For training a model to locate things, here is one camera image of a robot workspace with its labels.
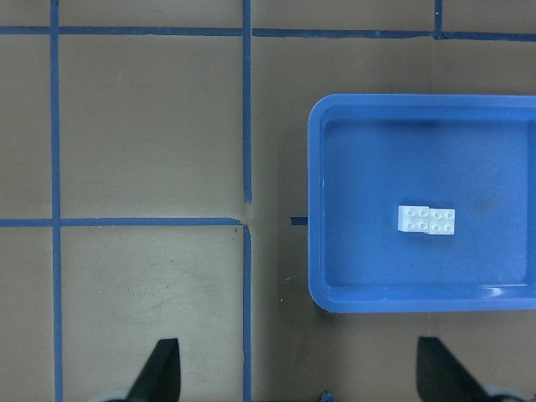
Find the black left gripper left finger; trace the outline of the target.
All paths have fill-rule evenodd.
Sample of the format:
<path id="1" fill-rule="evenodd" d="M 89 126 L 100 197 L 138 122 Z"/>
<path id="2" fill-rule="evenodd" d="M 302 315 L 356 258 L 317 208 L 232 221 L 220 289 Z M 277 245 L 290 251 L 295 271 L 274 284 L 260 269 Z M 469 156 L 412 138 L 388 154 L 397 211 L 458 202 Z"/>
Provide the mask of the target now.
<path id="1" fill-rule="evenodd" d="M 179 401 L 180 394 L 179 341 L 177 338 L 163 338 L 157 341 L 129 389 L 104 391 L 90 401 Z"/>

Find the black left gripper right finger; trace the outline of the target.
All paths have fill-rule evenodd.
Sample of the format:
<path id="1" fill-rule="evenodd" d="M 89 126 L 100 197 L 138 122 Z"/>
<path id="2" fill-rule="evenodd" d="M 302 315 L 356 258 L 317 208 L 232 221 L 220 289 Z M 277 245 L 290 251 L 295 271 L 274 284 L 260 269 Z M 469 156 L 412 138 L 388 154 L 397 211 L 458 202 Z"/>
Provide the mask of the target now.
<path id="1" fill-rule="evenodd" d="M 416 389 L 421 401 L 527 401 L 517 391 L 484 386 L 437 337 L 419 337 Z"/>

